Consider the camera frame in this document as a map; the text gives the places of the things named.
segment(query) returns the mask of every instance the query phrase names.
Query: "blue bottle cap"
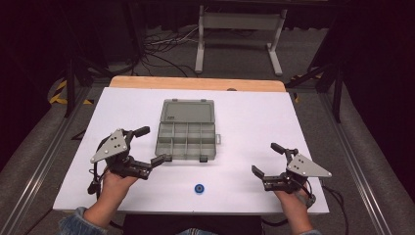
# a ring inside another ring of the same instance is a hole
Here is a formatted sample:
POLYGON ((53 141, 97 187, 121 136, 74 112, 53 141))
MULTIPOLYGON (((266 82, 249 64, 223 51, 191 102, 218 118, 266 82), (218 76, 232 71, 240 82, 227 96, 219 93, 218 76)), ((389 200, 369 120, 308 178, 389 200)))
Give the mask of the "blue bottle cap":
POLYGON ((197 193, 197 194, 201 194, 201 193, 203 193, 205 191, 205 187, 204 187, 204 185, 203 184, 197 184, 196 186, 195 186, 195 192, 197 193))

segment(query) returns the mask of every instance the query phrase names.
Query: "plastic organizer box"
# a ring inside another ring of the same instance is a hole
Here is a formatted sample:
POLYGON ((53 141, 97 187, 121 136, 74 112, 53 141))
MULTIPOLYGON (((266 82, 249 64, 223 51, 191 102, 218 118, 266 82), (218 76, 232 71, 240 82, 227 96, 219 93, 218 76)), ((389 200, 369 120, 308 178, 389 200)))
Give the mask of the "plastic organizer box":
POLYGON ((212 100, 164 100, 156 155, 167 161, 214 160, 216 133, 212 100))

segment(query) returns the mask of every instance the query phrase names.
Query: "human hand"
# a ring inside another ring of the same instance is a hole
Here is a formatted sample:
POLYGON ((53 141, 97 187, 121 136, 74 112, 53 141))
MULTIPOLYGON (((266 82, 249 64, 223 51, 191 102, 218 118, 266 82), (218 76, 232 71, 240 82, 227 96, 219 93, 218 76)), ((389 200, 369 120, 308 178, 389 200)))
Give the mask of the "human hand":
POLYGON ((138 178, 121 176, 107 170, 104 174, 103 190, 98 201, 88 210, 83 217, 87 221, 105 228, 109 225, 116 210, 128 193, 129 188, 138 178))
POLYGON ((103 190, 101 197, 111 199, 114 203, 121 203, 128 193, 129 188, 133 185, 138 178, 121 176, 114 174, 107 170, 103 176, 103 190))
MULTIPOLYGON (((308 218, 307 206, 295 193, 288 194, 284 191, 274 191, 274 193, 281 202, 293 234, 301 234, 313 229, 308 218)), ((298 193, 307 199, 307 194, 302 189, 298 193)))

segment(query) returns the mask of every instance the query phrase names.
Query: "metal frame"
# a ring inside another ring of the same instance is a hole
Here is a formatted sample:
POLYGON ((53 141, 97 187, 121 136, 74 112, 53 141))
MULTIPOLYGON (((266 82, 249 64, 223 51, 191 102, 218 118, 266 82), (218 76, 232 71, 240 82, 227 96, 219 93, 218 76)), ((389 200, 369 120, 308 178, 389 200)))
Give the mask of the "metal frame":
POLYGON ((37 192, 40 189, 40 186, 43 183, 43 180, 46 177, 46 174, 49 171, 49 168, 52 166, 52 163, 58 154, 59 148, 62 145, 64 136, 67 133, 72 121, 74 120, 78 110, 80 109, 83 101, 85 100, 90 88, 81 88, 79 94, 77 95, 76 104, 73 111, 70 113, 68 118, 63 118, 63 121, 56 132, 55 137, 53 138, 51 144, 49 145, 45 155, 39 163, 34 174, 27 181, 24 186, 24 191, 21 194, 18 202, 13 208, 12 213, 4 224, 0 234, 2 235, 12 235, 15 234, 22 223, 22 220, 25 214, 28 211, 31 203, 34 200, 37 192))
POLYGON ((327 94, 319 94, 320 101, 323 105, 324 111, 327 114, 330 122, 335 129, 340 142, 342 143, 343 149, 346 153, 346 164, 348 169, 353 176, 353 180, 356 183, 357 189, 360 193, 360 196, 363 200, 364 205, 369 213, 372 223, 375 226, 375 229, 378 234, 392 234, 388 226, 388 223, 376 201, 375 195, 372 192, 366 177, 363 173, 363 170, 360 167, 359 162, 357 161, 356 155, 351 149, 350 144, 348 143, 345 132, 343 131, 342 126, 337 123, 336 119, 332 115, 332 105, 327 94))
POLYGON ((199 9, 199 43, 196 55, 195 72, 202 73, 204 69, 205 28, 238 28, 274 30, 274 38, 272 43, 267 43, 267 51, 275 74, 277 76, 282 76, 283 72, 275 49, 278 40, 280 39, 286 15, 287 10, 282 10, 280 15, 208 13, 205 12, 205 7, 201 5, 199 9))

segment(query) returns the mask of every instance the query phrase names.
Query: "metal stand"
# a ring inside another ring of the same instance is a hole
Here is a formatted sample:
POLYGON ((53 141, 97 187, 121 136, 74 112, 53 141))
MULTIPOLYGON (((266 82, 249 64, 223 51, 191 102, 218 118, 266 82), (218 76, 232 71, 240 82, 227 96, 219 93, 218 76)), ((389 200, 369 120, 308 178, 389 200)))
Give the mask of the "metal stand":
POLYGON ((342 85, 343 85, 343 67, 340 64, 329 64, 323 67, 311 70, 299 79, 290 81, 285 84, 286 88, 294 88, 310 79, 315 75, 322 73, 321 79, 315 85, 315 89, 318 93, 326 93, 330 86, 335 83, 335 92, 333 97, 333 109, 332 113, 337 123, 340 123, 340 103, 342 97, 342 85))
POLYGON ((277 76, 283 74, 280 63, 275 53, 281 30, 287 15, 287 10, 283 10, 280 15, 258 15, 258 14, 229 14, 229 13, 208 13, 205 7, 200 6, 199 10, 199 44, 198 54, 196 56, 195 72, 201 73, 204 67, 205 28, 238 28, 238 29, 256 29, 256 30, 273 30, 274 39, 272 43, 267 43, 269 58, 277 76))

